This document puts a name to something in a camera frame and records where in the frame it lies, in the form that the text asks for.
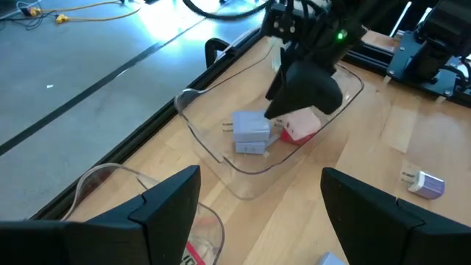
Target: red label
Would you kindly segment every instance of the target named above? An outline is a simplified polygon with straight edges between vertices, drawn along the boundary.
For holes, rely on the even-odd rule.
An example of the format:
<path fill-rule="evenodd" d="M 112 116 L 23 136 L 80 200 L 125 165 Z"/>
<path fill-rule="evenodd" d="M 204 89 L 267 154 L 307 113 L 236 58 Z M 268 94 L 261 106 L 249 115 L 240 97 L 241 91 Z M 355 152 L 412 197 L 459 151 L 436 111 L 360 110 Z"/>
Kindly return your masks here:
<path fill-rule="evenodd" d="M 315 135 L 316 133 L 313 133 L 311 135 L 308 135 L 308 136 L 305 136 L 304 138 L 301 138 L 300 140 L 298 141 L 295 141 L 293 140 L 293 138 L 289 135 L 288 132 L 286 132 L 285 129 L 283 129 L 283 131 L 281 132 L 281 135 L 280 135 L 280 140 L 281 141 L 284 141 L 286 143 L 289 143 L 289 144 L 296 144 L 297 146 L 302 146 L 303 144 L 307 143 L 311 138 L 313 138 L 313 136 Z"/>
<path fill-rule="evenodd" d="M 185 251 L 183 252 L 182 262 L 180 262 L 180 265 L 205 265 L 205 262 L 198 255 L 198 252 L 190 242 L 186 242 Z"/>

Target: clear plastic bin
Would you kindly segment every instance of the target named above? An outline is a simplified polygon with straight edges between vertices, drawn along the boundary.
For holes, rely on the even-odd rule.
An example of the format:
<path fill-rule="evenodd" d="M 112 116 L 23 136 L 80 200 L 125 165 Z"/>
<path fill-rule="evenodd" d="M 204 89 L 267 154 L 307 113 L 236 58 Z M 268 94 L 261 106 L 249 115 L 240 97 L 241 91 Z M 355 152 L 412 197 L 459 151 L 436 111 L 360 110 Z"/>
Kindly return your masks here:
<path fill-rule="evenodd" d="M 333 78 L 342 90 L 342 106 L 332 115 L 312 107 L 322 128 L 302 146 L 275 141 L 264 155 L 238 154 L 234 151 L 232 133 L 224 131 L 237 110 L 265 110 L 265 94 L 275 77 L 272 58 L 279 53 L 266 39 L 257 43 L 222 76 L 222 81 L 204 91 L 185 89 L 174 99 L 180 116 L 194 136 L 195 152 L 240 199 L 253 199 L 265 192 L 276 180 L 312 150 L 328 133 L 327 126 L 359 95 L 364 84 L 346 69 L 337 66 Z M 272 126 L 271 134 L 280 130 Z"/>
<path fill-rule="evenodd" d="M 85 222 L 157 184 L 155 179 L 119 164 L 96 166 L 80 178 L 74 204 L 62 221 Z M 197 262 L 201 258 L 205 264 L 216 264 L 223 244 L 221 219 L 213 210 L 199 203 L 182 263 L 191 264 L 188 259 L 193 258 L 194 264 L 201 264 Z"/>

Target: concrete floor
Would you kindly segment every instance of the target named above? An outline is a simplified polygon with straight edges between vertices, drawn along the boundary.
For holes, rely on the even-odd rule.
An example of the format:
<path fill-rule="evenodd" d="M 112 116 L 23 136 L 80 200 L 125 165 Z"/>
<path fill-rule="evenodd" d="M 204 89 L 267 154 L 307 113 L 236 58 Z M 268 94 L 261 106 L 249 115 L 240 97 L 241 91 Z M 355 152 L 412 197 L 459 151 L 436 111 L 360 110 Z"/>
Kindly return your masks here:
<path fill-rule="evenodd" d="M 217 0 L 199 2 L 209 11 L 220 8 Z M 41 5 L 68 6 L 60 0 Z M 253 1 L 232 0 L 220 12 L 252 7 Z M 68 15 L 126 12 L 107 5 Z M 56 25 L 46 18 L 32 31 L 6 25 L 0 31 L 0 145 L 93 84 L 106 85 L 0 157 L 0 220 L 35 214 L 198 77 L 205 70 L 207 39 L 230 42 L 262 18 L 219 23 L 202 20 L 180 0 L 160 0 L 116 21 Z M 102 80 L 146 49 L 150 56 L 110 82 Z"/>

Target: wooden table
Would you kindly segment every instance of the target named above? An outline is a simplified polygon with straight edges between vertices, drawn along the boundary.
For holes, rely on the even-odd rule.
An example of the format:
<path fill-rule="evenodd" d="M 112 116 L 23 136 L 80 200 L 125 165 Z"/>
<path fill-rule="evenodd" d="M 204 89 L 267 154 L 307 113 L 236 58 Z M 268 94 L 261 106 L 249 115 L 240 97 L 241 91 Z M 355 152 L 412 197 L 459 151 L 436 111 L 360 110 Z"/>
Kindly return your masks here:
<path fill-rule="evenodd" d="M 391 38 L 374 32 L 365 40 L 385 49 L 392 50 L 395 45 Z M 265 46 L 263 41 L 255 45 L 221 79 L 247 66 Z M 335 130 L 257 199 L 234 197 L 208 166 L 188 151 L 192 136 L 179 117 L 125 165 L 159 180 L 188 165 L 201 165 L 200 201 L 224 222 L 226 240 L 219 259 L 224 265 L 311 265 L 326 251 L 346 261 L 319 188 L 320 173 L 326 166 L 471 226 L 471 110 L 450 102 L 439 105 L 417 90 L 394 83 L 384 85 L 382 77 L 348 67 L 364 80 L 363 92 L 338 117 Z M 254 78 L 253 82 L 267 86 L 271 80 Z M 400 173 L 417 169 L 444 179 L 445 195 L 429 201 L 408 193 Z M 120 196 L 110 194 L 102 199 Z M 94 200 L 88 210 L 106 208 L 106 204 Z M 75 213 L 76 219 L 86 216 Z"/>

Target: power cord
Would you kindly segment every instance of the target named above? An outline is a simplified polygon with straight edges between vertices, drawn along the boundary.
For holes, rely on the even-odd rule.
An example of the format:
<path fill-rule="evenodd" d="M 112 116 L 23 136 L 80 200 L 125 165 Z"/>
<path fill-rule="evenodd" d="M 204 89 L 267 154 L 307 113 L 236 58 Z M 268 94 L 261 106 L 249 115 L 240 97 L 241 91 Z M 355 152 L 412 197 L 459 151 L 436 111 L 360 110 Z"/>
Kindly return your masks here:
<path fill-rule="evenodd" d="M 75 18 L 75 17 L 68 17 L 66 16 L 65 14 L 59 14 L 57 17 L 56 17 L 56 22 L 58 24 L 62 24 L 62 23 L 65 23 L 65 22 L 68 22 L 68 21 L 110 21 L 110 20 L 115 20 L 115 19 L 120 19 L 120 18 L 126 18 L 130 15 L 134 15 L 136 14 L 137 12 L 139 12 L 139 10 L 141 10 L 141 5 L 139 4 L 139 7 L 127 14 L 124 14 L 124 15 L 117 15 L 117 16 L 113 16 L 113 17 L 109 17 L 109 18 Z"/>
<path fill-rule="evenodd" d="M 18 1 L 16 3 L 16 7 L 21 10 L 21 8 L 24 8 L 24 7 L 20 7 L 20 4 L 24 4 L 26 6 L 29 6 L 31 5 L 30 3 L 26 3 L 26 2 L 22 2 L 22 1 Z M 6 22 L 6 21 L 9 21 L 9 22 L 12 22 L 14 24 L 17 24 L 17 25 L 20 25 L 20 26 L 23 26 L 25 30 L 33 30 L 33 29 L 36 29 L 38 28 L 41 23 L 43 22 L 43 19 L 47 16 L 54 16 L 55 17 L 55 11 L 51 11 L 49 13 L 45 13 L 45 14 L 41 14 L 41 15 L 37 15 L 36 17 L 26 17 L 26 18 L 2 18 L 0 19 L 0 22 Z"/>
<path fill-rule="evenodd" d="M 7 2 L 12 2 L 13 5 L 16 6 L 16 10 L 15 10 L 15 11 L 12 11 L 11 13 L 8 13 L 8 14 L 6 14 L 6 15 L 0 16 L 0 21 L 1 21 L 2 19 L 4 19 L 4 18 L 11 18 L 11 17 L 13 17 L 13 16 L 15 16 L 15 15 L 17 15 L 17 14 L 20 14 L 20 13 L 21 13 L 21 10 L 20 10 L 20 7 L 19 7 L 20 4 L 23 4 L 24 7 L 32 7 L 32 6 L 34 6 L 35 4 L 37 4 L 37 3 L 36 3 L 37 1 L 28 3 L 28 2 L 16 1 L 16 0 L 0 0 L 0 4 L 2 4 L 2 3 L 7 3 Z"/>
<path fill-rule="evenodd" d="M 68 21 L 110 21 L 120 18 L 125 18 L 130 15 L 136 14 L 139 10 L 141 10 L 142 4 L 139 3 L 139 7 L 132 12 L 123 15 L 117 15 L 109 18 L 75 18 L 75 17 L 68 17 L 65 14 L 57 14 L 57 11 L 68 12 L 73 10 L 82 10 L 89 7 L 96 7 L 103 4 L 124 4 L 124 0 L 115 0 L 115 1 L 102 1 L 95 4 L 87 4 L 79 7 L 69 7 L 69 8 L 51 8 L 51 9 L 43 9 L 38 2 L 39 7 L 20 7 L 20 4 L 27 4 L 22 1 L 17 2 L 17 8 L 25 15 L 25 18 L 4 18 L 1 19 L 2 21 L 10 21 L 15 24 L 19 24 L 25 27 L 26 30 L 32 30 L 40 26 L 43 19 L 47 16 L 54 16 L 55 21 L 58 24 L 62 24 Z"/>
<path fill-rule="evenodd" d="M 245 13 L 240 13 L 237 15 L 217 15 L 213 13 L 208 13 L 201 10 L 197 7 L 191 0 L 183 0 L 183 4 L 191 11 L 195 12 L 198 15 L 204 16 L 205 18 L 220 20 L 220 21 L 237 21 L 240 19 L 248 18 L 251 15 L 254 15 L 261 10 L 265 9 L 266 7 L 271 7 L 274 4 L 275 0 L 268 0 L 265 3 L 261 4 L 260 6 L 254 8 L 253 10 L 247 11 Z"/>

